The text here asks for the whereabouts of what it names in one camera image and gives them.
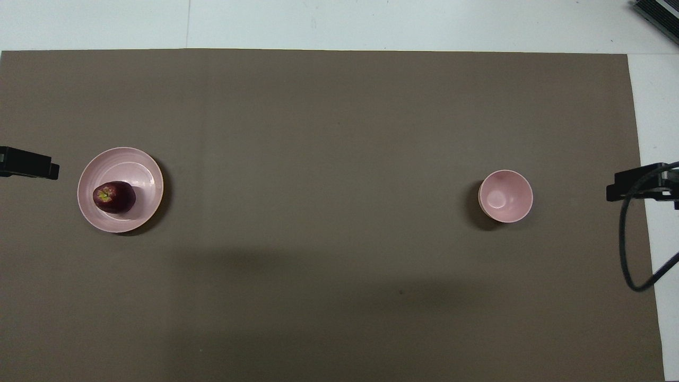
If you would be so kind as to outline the brown table mat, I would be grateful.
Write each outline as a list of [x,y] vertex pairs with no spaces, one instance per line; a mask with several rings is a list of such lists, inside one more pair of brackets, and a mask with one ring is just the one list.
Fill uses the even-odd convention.
[[[626,287],[640,164],[622,54],[5,51],[0,382],[663,380],[653,292]],[[155,215],[83,217],[115,147],[163,173]],[[486,216],[509,169],[533,210]]]

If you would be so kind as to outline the black ribbed device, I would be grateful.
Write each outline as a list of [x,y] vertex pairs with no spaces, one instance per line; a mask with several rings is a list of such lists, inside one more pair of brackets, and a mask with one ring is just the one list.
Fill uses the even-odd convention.
[[636,0],[632,7],[655,26],[679,32],[679,0]]

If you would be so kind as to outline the dark red apple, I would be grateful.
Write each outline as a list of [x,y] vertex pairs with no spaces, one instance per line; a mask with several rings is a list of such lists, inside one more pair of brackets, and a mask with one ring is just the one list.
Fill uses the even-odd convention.
[[133,186],[125,181],[110,181],[98,186],[92,198],[99,210],[111,214],[126,213],[136,203]]

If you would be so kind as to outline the pink plate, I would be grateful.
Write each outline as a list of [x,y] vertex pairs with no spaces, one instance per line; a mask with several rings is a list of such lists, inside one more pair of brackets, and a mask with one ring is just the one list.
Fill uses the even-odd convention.
[[[123,181],[133,188],[136,203],[129,211],[111,214],[95,206],[95,188],[110,181]],[[85,166],[76,196],[83,217],[93,227],[108,233],[125,233],[142,227],[155,215],[162,203],[163,187],[162,170],[150,155],[132,147],[115,147]]]

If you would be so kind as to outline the pink bowl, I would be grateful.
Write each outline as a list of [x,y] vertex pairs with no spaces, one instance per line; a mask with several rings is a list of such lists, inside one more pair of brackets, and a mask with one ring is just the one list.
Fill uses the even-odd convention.
[[480,183],[477,202],[488,218],[499,223],[516,223],[533,210],[533,188],[519,172],[502,169],[491,172]]

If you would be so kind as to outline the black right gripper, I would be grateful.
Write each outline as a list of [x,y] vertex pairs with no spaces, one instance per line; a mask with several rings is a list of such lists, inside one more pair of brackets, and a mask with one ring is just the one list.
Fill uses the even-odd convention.
[[[606,186],[606,200],[608,202],[623,200],[637,181],[648,172],[652,172],[659,167],[660,163],[652,163],[616,172],[613,184]],[[644,181],[635,192],[633,198],[652,198],[653,195],[657,196],[660,193],[660,188],[664,194],[662,201],[672,201],[674,203],[674,210],[679,210],[679,162],[666,164],[663,167],[663,171],[659,172],[659,176],[653,176]]]

